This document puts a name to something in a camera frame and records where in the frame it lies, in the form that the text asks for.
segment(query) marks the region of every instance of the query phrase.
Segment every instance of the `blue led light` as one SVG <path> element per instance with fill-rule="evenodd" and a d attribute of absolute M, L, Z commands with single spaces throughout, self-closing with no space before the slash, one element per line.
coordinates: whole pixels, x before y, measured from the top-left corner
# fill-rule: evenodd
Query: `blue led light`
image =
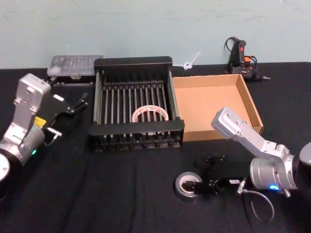
<path fill-rule="evenodd" d="M 269 188 L 272 189 L 272 190 L 279 190 L 279 188 L 276 185 L 274 185 L 274 184 L 271 185 Z"/>

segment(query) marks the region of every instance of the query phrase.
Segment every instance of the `plastic case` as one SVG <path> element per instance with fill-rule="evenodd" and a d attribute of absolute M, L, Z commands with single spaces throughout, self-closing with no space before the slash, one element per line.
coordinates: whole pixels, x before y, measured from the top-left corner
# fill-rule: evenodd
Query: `plastic case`
<path fill-rule="evenodd" d="M 102 55 L 57 55 L 48 68 L 50 77 L 71 77 L 79 80 L 82 76 L 95 75 L 94 61 Z"/>

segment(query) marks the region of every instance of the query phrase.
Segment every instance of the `dish rack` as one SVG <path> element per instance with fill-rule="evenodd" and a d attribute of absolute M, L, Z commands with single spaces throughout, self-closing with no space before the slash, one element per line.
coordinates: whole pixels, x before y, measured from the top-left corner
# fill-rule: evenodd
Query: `dish rack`
<path fill-rule="evenodd" d="M 171 57 L 96 59 L 93 121 L 89 128 L 95 151 L 179 147 L 185 123 L 178 115 Z M 169 120 L 141 106 L 162 107 Z"/>

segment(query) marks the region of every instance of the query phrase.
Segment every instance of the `cardboard box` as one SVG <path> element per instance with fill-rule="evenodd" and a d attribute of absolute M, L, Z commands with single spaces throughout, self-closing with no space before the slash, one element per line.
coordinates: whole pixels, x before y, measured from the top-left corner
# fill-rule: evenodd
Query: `cardboard box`
<path fill-rule="evenodd" d="M 223 138 L 211 122 L 225 106 L 261 133 L 262 121 L 241 75 L 174 77 L 173 81 L 179 116 L 185 121 L 184 141 Z"/>

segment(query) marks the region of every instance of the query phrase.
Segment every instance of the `black tablecloth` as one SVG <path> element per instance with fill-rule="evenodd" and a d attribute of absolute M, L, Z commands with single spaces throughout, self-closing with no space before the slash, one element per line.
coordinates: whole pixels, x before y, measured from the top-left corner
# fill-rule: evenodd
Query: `black tablecloth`
<path fill-rule="evenodd" d="M 176 68 L 174 76 L 221 74 L 224 65 Z M 272 79 L 247 86 L 264 124 L 263 137 L 286 145 L 293 154 L 311 141 L 311 63 L 260 64 Z M 18 80 L 26 73 L 44 78 L 46 69 L 0 70 L 0 134 L 12 120 Z M 57 86 L 53 93 L 74 103 L 93 86 Z M 252 155 L 229 140 L 184 143 L 183 148 L 94 154 L 88 147 L 92 104 L 83 117 L 63 120 L 64 134 L 50 148 L 40 148 L 28 161 L 14 192 L 0 202 L 0 232 L 307 232 L 311 194 L 293 192 L 287 199 L 269 194 L 276 217 L 258 222 L 235 190 L 225 190 L 197 203 L 180 201 L 173 192 L 175 178 L 196 171 L 193 162 L 226 155 L 232 161 L 251 161 Z M 257 200 L 256 209 L 269 218 Z"/>

